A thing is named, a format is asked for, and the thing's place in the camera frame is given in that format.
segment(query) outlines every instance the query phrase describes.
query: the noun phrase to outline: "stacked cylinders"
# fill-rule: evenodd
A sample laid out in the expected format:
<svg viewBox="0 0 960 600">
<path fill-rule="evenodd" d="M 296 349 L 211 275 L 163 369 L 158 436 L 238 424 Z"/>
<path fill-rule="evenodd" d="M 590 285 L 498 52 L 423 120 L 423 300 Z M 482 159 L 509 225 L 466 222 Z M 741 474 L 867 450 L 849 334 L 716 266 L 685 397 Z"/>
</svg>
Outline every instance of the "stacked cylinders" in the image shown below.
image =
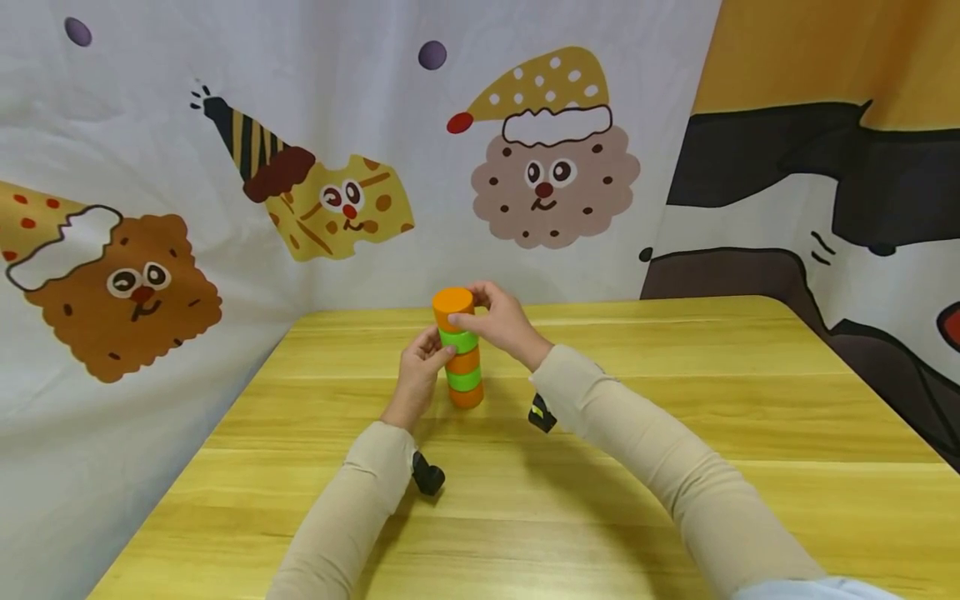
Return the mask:
<svg viewBox="0 0 960 600">
<path fill-rule="evenodd" d="M 473 408 L 483 400 L 480 347 L 475 333 L 459 329 L 447 320 L 452 314 L 473 314 L 473 294 L 467 288 L 451 287 L 433 297 L 433 314 L 443 345 L 455 346 L 457 355 L 446 364 L 450 401 L 460 408 Z"/>
</svg>

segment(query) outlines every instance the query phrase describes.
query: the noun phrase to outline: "orange cylinder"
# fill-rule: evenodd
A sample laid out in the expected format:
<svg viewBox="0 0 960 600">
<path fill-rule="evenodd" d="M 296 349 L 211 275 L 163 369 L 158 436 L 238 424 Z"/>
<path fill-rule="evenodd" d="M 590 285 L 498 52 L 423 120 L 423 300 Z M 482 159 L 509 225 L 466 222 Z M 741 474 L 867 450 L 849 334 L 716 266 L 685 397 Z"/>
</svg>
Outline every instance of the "orange cylinder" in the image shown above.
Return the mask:
<svg viewBox="0 0 960 600">
<path fill-rule="evenodd" d="M 447 390 L 450 392 L 450 401 L 458 408 L 473 408 L 483 401 L 483 381 L 469 392 L 457 392 L 449 387 Z"/>
<path fill-rule="evenodd" d="M 480 347 L 476 347 L 466 354 L 457 354 L 446 363 L 447 372 L 455 375 L 466 375 L 480 366 Z"/>
<path fill-rule="evenodd" d="M 446 318 L 455 313 L 473 313 L 473 293 L 463 287 L 448 287 L 433 297 L 433 316 L 437 327 L 449 333 L 460 333 Z"/>
</svg>

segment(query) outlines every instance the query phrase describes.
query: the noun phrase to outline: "light blue sleeve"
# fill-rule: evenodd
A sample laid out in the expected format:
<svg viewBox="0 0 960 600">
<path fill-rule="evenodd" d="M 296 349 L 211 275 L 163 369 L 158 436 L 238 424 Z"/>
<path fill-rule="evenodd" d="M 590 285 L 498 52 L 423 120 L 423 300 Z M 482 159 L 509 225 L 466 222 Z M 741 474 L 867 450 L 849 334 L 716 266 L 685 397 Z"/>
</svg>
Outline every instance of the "light blue sleeve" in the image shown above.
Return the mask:
<svg viewBox="0 0 960 600">
<path fill-rule="evenodd" d="M 817 581 L 767 581 L 744 588 L 731 600 L 902 600 L 855 579 L 828 577 Z"/>
</svg>

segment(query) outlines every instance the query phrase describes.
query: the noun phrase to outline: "long sleeve shirt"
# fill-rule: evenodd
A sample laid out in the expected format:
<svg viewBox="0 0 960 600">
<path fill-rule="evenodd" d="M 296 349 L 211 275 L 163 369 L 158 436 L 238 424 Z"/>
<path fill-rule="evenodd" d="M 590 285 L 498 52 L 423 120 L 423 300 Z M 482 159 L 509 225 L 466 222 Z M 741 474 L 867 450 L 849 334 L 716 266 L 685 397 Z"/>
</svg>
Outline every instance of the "long sleeve shirt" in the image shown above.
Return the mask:
<svg viewBox="0 0 960 600">
<path fill-rule="evenodd" d="M 576 350 L 530 377 L 560 425 L 610 454 L 660 501 L 718 598 L 896 600 L 829 578 L 732 465 Z M 346 600 L 411 475 L 410 434 L 373 423 L 310 510 L 267 600 Z"/>
</svg>

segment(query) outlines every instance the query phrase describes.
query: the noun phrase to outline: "fabric backdrop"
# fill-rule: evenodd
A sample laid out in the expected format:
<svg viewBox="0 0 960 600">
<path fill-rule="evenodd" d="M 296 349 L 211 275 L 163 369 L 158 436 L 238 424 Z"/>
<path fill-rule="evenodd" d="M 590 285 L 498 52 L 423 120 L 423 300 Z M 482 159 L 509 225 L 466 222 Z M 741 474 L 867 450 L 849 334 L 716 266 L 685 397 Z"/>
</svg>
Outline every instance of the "fabric backdrop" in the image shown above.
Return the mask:
<svg viewBox="0 0 960 600">
<path fill-rule="evenodd" d="M 287 328 L 636 298 L 719 0 L 0 5 L 0 581 L 82 598 Z"/>
<path fill-rule="evenodd" d="M 641 295 L 783 301 L 955 468 L 958 21 L 725 0 Z"/>
</svg>

